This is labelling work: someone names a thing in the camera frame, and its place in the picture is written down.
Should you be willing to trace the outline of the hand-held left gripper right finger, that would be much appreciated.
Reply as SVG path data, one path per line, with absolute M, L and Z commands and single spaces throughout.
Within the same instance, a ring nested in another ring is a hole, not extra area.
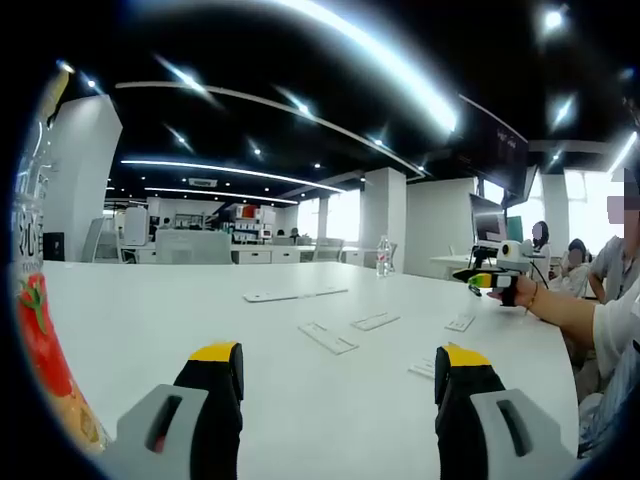
M 569 479 L 579 460 L 559 424 L 519 389 L 507 389 L 483 355 L 446 345 L 434 373 L 442 479 Z

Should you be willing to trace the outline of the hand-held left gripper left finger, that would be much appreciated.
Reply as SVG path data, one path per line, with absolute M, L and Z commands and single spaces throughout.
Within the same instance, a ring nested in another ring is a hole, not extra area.
M 203 347 L 117 422 L 102 456 L 111 479 L 235 479 L 243 427 L 243 349 Z

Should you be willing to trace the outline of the person's right hand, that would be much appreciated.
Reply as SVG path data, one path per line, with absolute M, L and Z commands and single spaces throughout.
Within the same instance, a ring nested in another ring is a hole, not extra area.
M 539 284 L 526 276 L 518 276 L 516 288 L 515 294 L 502 295 L 500 291 L 492 290 L 487 296 L 499 301 L 503 307 L 522 307 L 538 315 L 541 312 L 537 304 Z

